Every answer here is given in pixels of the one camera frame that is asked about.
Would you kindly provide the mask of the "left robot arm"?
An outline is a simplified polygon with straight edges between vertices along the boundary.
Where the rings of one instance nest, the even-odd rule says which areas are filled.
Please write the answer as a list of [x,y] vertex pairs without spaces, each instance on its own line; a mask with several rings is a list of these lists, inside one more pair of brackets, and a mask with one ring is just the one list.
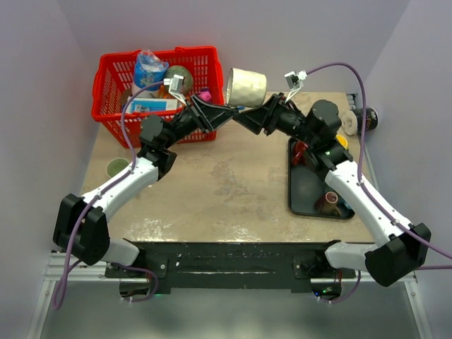
[[214,105],[192,95],[171,121],[148,115],[141,122],[141,149],[126,168],[80,197],[69,194],[62,199],[53,242],[87,265],[118,263],[129,276],[142,275],[146,260],[139,255],[139,248],[125,239],[111,239],[109,221],[123,205],[171,170],[177,157],[171,146],[194,131],[216,131],[238,113],[235,107]]

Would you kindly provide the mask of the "brown maroon mug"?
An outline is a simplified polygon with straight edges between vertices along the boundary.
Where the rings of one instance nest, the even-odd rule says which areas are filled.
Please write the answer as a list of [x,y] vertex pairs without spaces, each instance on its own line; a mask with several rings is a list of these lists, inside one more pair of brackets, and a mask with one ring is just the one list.
[[340,217],[341,210],[338,207],[339,198],[334,191],[327,191],[324,195],[319,197],[314,204],[315,210],[321,215],[332,215]]

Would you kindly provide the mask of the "green mug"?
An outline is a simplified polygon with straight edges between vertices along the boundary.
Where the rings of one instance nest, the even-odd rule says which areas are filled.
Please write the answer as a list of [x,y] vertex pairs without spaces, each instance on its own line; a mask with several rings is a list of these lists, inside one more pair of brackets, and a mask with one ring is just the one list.
[[111,160],[107,167],[106,167],[106,173],[109,178],[112,178],[116,176],[118,173],[120,173],[122,170],[127,168],[129,166],[129,161],[122,157],[117,157]]

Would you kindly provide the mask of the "dark red mug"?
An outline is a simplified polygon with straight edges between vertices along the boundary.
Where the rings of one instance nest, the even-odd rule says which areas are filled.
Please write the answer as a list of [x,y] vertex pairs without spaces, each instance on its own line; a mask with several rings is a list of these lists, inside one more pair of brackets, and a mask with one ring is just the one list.
[[296,141],[291,153],[291,165],[297,166],[297,165],[306,165],[306,160],[304,157],[304,154],[308,148],[308,145],[302,141]]

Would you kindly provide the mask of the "cream white mug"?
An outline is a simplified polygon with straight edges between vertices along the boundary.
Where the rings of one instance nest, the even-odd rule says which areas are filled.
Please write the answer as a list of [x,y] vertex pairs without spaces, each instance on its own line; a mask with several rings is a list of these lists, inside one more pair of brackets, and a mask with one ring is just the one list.
[[229,106],[259,107],[267,92],[267,78],[262,73],[231,68],[226,87]]

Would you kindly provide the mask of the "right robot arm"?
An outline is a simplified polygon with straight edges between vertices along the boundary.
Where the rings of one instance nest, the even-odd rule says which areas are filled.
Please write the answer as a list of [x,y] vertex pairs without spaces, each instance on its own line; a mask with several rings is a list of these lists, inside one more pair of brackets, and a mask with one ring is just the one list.
[[329,278],[339,268],[361,270],[388,287],[424,264],[432,235],[429,228],[411,222],[398,227],[405,217],[358,175],[357,163],[336,139],[341,122],[334,103],[318,100],[303,115],[277,94],[264,105],[235,115],[234,120],[254,134],[280,131],[305,143],[306,166],[347,202],[372,236],[372,245],[332,242],[314,261],[320,276]]

